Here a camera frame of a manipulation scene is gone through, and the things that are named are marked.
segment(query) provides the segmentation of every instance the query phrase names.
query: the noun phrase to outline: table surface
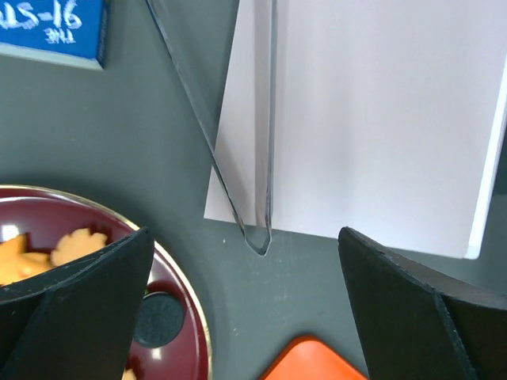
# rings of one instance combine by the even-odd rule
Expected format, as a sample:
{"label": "table surface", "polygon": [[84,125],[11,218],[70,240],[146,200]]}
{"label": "table surface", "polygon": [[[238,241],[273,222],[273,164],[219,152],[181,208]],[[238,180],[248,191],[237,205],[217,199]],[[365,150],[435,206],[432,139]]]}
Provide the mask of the table surface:
{"label": "table surface", "polygon": [[[170,6],[218,120],[238,0]],[[112,3],[105,72],[4,57],[0,70],[0,181],[74,192],[149,226],[202,301],[216,379],[257,378],[302,333],[366,373],[335,240],[277,231],[262,258],[237,226],[203,219],[210,157],[144,2]],[[507,293],[506,166],[503,154],[478,260],[405,254]]]}

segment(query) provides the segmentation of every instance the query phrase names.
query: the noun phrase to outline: white paper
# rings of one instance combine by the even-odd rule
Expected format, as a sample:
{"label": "white paper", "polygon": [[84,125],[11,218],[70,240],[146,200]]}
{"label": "white paper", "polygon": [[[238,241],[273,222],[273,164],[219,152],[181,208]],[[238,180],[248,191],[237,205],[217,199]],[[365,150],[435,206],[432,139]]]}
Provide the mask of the white paper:
{"label": "white paper", "polygon": [[[269,3],[240,1],[215,146],[259,226]],[[477,257],[505,129],[506,14],[500,0],[279,0],[273,228],[351,226]],[[213,172],[204,216],[234,221]]]}

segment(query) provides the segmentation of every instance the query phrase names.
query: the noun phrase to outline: cracker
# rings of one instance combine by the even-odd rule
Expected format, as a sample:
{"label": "cracker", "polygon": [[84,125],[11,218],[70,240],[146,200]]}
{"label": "cracker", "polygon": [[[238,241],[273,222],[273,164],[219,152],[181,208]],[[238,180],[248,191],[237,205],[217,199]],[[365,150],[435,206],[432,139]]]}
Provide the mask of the cracker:
{"label": "cracker", "polygon": [[26,236],[18,235],[0,244],[0,285],[9,285],[47,272],[53,267],[23,255]]}
{"label": "cracker", "polygon": [[49,255],[47,253],[27,252],[23,253],[23,256],[27,259],[36,261],[37,263],[49,263]]}
{"label": "cracker", "polygon": [[51,262],[55,266],[68,264],[71,261],[90,255],[105,247],[107,236],[90,233],[88,228],[81,228],[62,237],[51,252]]}
{"label": "cracker", "polygon": [[133,370],[126,370],[121,380],[137,380]]}

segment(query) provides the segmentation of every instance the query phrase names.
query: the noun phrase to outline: dark red bowl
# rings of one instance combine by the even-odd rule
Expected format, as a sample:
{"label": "dark red bowl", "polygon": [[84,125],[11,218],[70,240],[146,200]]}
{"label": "dark red bowl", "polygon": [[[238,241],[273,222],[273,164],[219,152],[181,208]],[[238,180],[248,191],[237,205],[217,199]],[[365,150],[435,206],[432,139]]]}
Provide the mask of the dark red bowl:
{"label": "dark red bowl", "polygon": [[[59,239],[78,228],[105,233],[119,240],[139,227],[91,200],[32,186],[0,185],[0,240],[27,233],[29,248],[49,252]],[[155,242],[148,290],[178,298],[185,311],[177,337],[161,348],[134,342],[129,366],[139,380],[207,380],[212,378],[212,346],[199,300],[173,258]]]}

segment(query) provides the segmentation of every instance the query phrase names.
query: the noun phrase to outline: orange object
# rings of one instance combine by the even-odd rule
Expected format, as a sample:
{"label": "orange object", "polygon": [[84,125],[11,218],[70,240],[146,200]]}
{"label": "orange object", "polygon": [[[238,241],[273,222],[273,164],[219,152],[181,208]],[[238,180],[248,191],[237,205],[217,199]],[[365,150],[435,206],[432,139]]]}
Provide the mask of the orange object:
{"label": "orange object", "polygon": [[293,340],[261,380],[366,380],[336,352],[313,337]]}

